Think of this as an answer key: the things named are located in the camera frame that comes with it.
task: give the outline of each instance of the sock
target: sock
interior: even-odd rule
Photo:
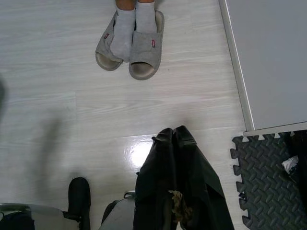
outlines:
[[[114,38],[110,49],[116,57],[128,62],[135,27],[135,10],[122,11],[117,9],[117,12],[118,16],[114,25]]]
[[[155,22],[154,2],[140,3],[136,5],[136,31],[140,33],[157,33]]]

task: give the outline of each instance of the interlocking foam mat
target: interlocking foam mat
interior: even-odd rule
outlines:
[[[236,187],[241,209],[248,210],[243,223],[251,230],[307,230],[307,216],[298,186],[286,174],[282,162],[290,158],[285,138],[289,133],[233,139],[236,149],[231,157],[238,158],[235,175],[242,176]]]

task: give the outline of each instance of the floor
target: floor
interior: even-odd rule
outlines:
[[[75,176],[92,190],[92,229],[135,186],[165,127],[186,125],[220,176],[236,230],[246,229],[229,149],[245,130],[218,0],[162,0],[162,63],[137,81],[102,70],[94,51],[113,0],[0,3],[0,202],[65,210]]]

